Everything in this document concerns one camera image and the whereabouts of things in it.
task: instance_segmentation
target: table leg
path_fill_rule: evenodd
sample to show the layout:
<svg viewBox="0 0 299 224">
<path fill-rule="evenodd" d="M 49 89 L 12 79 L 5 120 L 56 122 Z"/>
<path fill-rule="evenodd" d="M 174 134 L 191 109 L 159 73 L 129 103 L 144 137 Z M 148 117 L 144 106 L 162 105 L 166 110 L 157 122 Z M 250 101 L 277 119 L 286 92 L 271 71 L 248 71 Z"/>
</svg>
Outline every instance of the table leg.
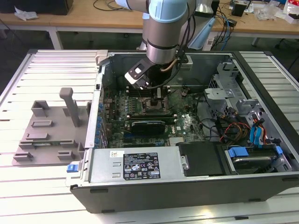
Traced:
<svg viewBox="0 0 299 224">
<path fill-rule="evenodd" d="M 254 38 L 253 42 L 251 43 L 252 46 L 256 47 L 258 41 L 259 41 L 259 37 Z"/>
<path fill-rule="evenodd" d="M 211 32 L 206 39 L 206 42 L 202 48 L 204 51 L 210 51 L 214 42 L 215 37 L 217 36 L 217 32 Z"/>
<path fill-rule="evenodd" d="M 7 36 L 6 36 L 5 30 L 0 29 L 0 39 L 6 39 L 6 38 L 7 38 Z"/>
<path fill-rule="evenodd" d="M 63 50 L 63 46 L 59 37 L 59 33 L 56 30 L 49 30 L 49 35 L 53 43 L 53 47 L 55 50 Z"/>
</svg>

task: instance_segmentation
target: floor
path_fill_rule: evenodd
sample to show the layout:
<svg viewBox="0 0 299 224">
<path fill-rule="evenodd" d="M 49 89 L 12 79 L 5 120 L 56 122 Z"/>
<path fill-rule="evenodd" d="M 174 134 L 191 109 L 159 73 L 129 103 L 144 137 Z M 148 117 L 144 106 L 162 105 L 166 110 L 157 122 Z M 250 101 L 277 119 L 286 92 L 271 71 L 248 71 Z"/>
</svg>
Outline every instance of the floor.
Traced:
<svg viewBox="0 0 299 224">
<path fill-rule="evenodd" d="M 16 35 L 7 32 L 7 39 L 0 39 L 0 93 L 4 90 L 9 80 L 17 70 L 29 49 L 53 49 L 51 40 L 44 31 L 16 31 Z M 122 49 L 134 50 L 142 40 L 141 34 L 92 33 L 92 42 L 88 33 L 61 32 L 64 49 Z M 299 42 L 285 40 L 280 48 L 275 48 L 279 39 L 262 38 L 256 47 L 251 45 L 253 38 L 232 37 L 225 50 L 238 51 L 270 51 L 286 67 L 299 55 Z M 290 73 L 299 79 L 299 61 Z"/>
</svg>

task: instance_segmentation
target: open computer chassis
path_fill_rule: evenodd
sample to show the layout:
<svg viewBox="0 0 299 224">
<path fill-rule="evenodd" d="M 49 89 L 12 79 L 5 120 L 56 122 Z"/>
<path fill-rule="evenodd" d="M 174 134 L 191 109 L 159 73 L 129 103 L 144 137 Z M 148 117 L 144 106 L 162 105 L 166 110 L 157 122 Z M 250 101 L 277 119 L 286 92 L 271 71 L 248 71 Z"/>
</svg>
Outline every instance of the open computer chassis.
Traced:
<svg viewBox="0 0 299 224">
<path fill-rule="evenodd" d="M 71 186 L 89 212 L 264 201 L 299 184 L 298 134 L 239 52 L 187 54 L 157 105 L 123 78 L 143 56 L 97 58 L 86 152 Z M 142 177 L 142 167 L 153 173 Z"/>
</svg>

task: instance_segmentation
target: warning label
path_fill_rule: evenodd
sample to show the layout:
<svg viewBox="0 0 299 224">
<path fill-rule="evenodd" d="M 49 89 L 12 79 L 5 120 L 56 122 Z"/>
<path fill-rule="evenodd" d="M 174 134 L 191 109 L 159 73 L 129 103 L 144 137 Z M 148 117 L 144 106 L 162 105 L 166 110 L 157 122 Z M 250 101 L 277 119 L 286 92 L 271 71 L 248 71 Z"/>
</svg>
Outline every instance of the warning label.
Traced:
<svg viewBox="0 0 299 224">
<path fill-rule="evenodd" d="M 126 181 L 161 178 L 158 153 L 124 154 L 123 164 Z"/>
</svg>

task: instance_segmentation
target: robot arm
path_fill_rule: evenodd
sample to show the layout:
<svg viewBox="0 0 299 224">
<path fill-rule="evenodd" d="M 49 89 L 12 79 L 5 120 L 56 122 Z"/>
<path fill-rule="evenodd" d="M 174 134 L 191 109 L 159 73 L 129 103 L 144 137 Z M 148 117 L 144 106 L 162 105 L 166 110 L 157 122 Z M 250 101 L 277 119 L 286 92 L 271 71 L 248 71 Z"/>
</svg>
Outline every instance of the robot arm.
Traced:
<svg viewBox="0 0 299 224">
<path fill-rule="evenodd" d="M 145 27 L 142 34 L 143 48 L 146 45 L 147 50 L 146 57 L 134 65 L 125 74 L 125 78 L 135 88 L 141 90 L 157 88 L 171 77 L 173 65 L 184 54 L 188 42 L 193 42 L 190 33 L 195 30 L 195 24 L 191 17 L 197 13 L 199 5 L 196 0 L 116 0 L 116 2 L 123 7 L 148 13 L 143 16 Z"/>
</svg>

